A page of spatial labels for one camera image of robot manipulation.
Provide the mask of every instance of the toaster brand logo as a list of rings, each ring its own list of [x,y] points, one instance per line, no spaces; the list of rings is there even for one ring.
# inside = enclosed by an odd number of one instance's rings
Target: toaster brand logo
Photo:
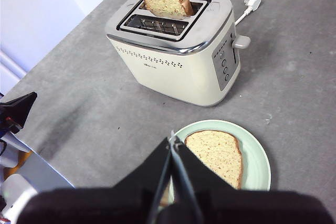
[[[146,67],[156,68],[156,67],[154,67],[154,66],[148,65],[147,63],[144,63],[144,65],[145,65]]]

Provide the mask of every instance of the bread slice on plate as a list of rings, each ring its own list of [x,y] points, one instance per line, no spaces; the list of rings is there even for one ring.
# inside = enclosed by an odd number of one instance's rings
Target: bread slice on plate
[[[241,189],[243,158],[237,138],[223,131],[198,131],[184,143],[213,172],[236,189]]]

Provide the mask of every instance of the toaster ventilation holes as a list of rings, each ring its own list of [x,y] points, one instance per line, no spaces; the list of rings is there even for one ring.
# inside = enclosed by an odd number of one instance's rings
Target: toaster ventilation holes
[[[138,59],[144,59],[144,60],[147,60],[147,61],[150,61],[150,62],[155,62],[155,63],[158,63],[158,64],[167,65],[167,66],[171,66],[171,67],[179,67],[179,68],[183,67],[182,64],[179,63],[179,62],[167,61],[167,60],[162,60],[162,59],[158,59],[158,58],[155,58],[155,57],[150,57],[150,56],[146,56],[146,55],[137,54],[136,52],[132,52],[130,50],[126,50],[126,49],[121,48],[121,47],[116,47],[116,50],[119,51],[119,52],[123,52],[127,55],[135,56]]]

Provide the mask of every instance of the toaster control panel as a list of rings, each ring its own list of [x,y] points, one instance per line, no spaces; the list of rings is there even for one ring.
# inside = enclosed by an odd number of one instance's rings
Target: toaster control panel
[[[232,42],[235,37],[235,27],[234,24],[232,24],[222,41],[212,53],[212,60],[221,91],[225,88],[238,67],[239,58],[232,48]]]

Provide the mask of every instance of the toaster slot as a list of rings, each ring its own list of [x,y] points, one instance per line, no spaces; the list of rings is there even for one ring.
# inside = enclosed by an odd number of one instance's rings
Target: toaster slot
[[[190,1],[190,4],[191,4],[191,8],[193,9],[194,11],[194,15],[196,15],[198,13],[198,11],[201,9],[203,3],[200,3],[200,2],[194,2],[194,1]],[[139,6],[139,9],[140,10],[146,10],[146,7],[145,7],[145,3],[143,2],[140,6]]]
[[[181,20],[154,18],[135,14],[131,16],[124,25],[127,27],[179,36],[188,24],[188,22]]]
[[[158,17],[145,9],[143,0],[131,10],[117,26],[117,30],[145,36],[180,41],[192,28],[211,0],[190,0],[194,15]]]
[[[233,59],[235,60],[235,64],[237,64],[235,49],[232,49],[232,50],[233,50]]]

